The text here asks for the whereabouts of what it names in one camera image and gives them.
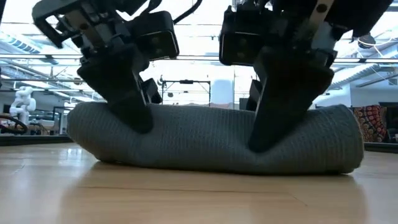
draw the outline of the white humanoid robot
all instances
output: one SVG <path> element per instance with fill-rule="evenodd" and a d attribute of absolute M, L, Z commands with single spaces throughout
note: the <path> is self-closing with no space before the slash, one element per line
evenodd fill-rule
<path fill-rule="evenodd" d="M 29 122 L 29 112 L 36 110 L 36 100 L 31 97 L 32 92 L 32 87 L 20 87 L 16 92 L 15 100 L 10 107 L 10 115 L 20 115 L 19 120 L 24 124 L 28 124 Z"/>

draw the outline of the wooden floor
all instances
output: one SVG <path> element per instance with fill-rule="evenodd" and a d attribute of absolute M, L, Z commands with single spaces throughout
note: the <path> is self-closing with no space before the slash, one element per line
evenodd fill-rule
<path fill-rule="evenodd" d="M 338 177 L 253 177 L 97 162 L 74 144 L 0 147 L 0 223 L 398 223 L 398 155 Z"/>

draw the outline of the hardwood floor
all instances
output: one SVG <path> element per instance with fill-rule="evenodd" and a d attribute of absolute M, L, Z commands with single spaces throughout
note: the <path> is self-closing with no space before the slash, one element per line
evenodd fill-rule
<path fill-rule="evenodd" d="M 397 223 L 398 155 L 336 177 L 257 177 L 97 162 L 75 144 L 0 147 L 0 223 Z"/>

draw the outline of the colorful patterned fabric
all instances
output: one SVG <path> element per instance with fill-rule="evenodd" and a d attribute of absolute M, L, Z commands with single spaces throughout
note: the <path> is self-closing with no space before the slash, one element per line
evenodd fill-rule
<path fill-rule="evenodd" d="M 357 107 L 353 110 L 362 129 L 365 142 L 382 142 L 386 136 L 384 110 L 379 105 Z"/>

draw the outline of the gray towel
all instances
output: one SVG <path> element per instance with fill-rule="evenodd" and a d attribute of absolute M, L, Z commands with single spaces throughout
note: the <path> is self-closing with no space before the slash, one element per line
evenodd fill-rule
<path fill-rule="evenodd" d="M 68 133 L 101 161 L 158 169 L 345 174 L 359 167 L 363 159 L 358 123 L 343 105 L 308 111 L 303 123 L 262 154 L 247 147 L 254 121 L 251 111 L 169 105 L 150 108 L 154 129 L 138 134 L 104 103 L 80 103 L 68 115 Z"/>

